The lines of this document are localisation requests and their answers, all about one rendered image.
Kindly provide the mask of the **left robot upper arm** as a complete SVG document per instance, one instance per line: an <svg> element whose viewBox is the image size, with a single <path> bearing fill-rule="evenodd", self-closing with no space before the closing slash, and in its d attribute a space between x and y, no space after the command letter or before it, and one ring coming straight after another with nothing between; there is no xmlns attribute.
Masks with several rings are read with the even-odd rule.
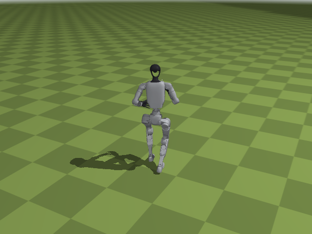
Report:
<svg viewBox="0 0 312 234"><path fill-rule="evenodd" d="M135 94L135 97L132 101L133 104L135 105L138 105L139 104L139 98L141 97L142 93L143 93L143 90L146 89L146 83L142 83L139 85L138 89L137 89L137 92Z"/></svg>

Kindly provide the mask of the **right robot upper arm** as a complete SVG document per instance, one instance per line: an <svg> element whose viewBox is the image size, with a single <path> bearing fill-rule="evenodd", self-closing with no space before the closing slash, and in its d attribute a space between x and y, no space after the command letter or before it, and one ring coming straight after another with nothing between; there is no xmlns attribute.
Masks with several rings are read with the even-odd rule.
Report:
<svg viewBox="0 0 312 234"><path fill-rule="evenodd" d="M168 83L168 82L164 82L164 85L165 85L165 88L166 88L167 90L169 90L168 92L169 92L170 96L172 97L172 102L173 102L173 104L179 103L179 101L178 101L178 99L177 99L177 97L176 97L176 93L175 93L175 90L174 90L172 84L171 84L171 83Z"/></svg>

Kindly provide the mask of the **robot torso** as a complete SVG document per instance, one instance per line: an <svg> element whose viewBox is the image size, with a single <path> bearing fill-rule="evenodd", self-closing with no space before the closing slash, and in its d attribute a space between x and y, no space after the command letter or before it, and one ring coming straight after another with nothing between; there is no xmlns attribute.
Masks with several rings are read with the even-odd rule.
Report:
<svg viewBox="0 0 312 234"><path fill-rule="evenodd" d="M162 108L165 101L165 85L164 81L161 82L151 82L146 83L146 95L147 102L150 108L153 108L152 113L149 116L149 124L161 125L160 121L162 119L162 114L160 114L160 109Z"/></svg>

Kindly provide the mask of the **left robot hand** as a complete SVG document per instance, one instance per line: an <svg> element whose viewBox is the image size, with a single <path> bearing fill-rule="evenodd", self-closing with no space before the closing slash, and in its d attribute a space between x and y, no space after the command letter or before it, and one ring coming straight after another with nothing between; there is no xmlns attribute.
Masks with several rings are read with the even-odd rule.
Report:
<svg viewBox="0 0 312 234"><path fill-rule="evenodd" d="M143 107L149 108L149 107L147 107L147 106L149 106L147 100L140 101L140 102L142 102Z"/></svg>

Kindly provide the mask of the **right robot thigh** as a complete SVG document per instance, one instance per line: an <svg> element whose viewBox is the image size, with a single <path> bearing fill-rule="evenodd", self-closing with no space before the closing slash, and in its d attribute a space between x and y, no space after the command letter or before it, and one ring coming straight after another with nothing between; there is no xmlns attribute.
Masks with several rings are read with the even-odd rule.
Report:
<svg viewBox="0 0 312 234"><path fill-rule="evenodd" d="M163 132L163 138L161 139L161 144L166 145L166 140L169 139L169 132L170 132L170 126L171 121L169 118L162 118L160 121L162 132Z"/></svg>

